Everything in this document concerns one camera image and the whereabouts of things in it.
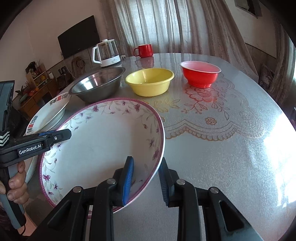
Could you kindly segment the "person's left hand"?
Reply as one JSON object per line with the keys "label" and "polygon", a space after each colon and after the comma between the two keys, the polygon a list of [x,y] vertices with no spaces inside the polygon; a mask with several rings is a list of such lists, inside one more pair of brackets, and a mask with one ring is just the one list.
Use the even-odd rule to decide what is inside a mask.
{"label": "person's left hand", "polygon": [[9,180],[10,190],[8,191],[8,194],[6,194],[6,188],[2,182],[0,183],[0,193],[5,194],[8,200],[13,201],[14,203],[25,204],[29,200],[29,194],[25,182],[27,174],[24,161],[19,162],[17,168],[18,172]]}

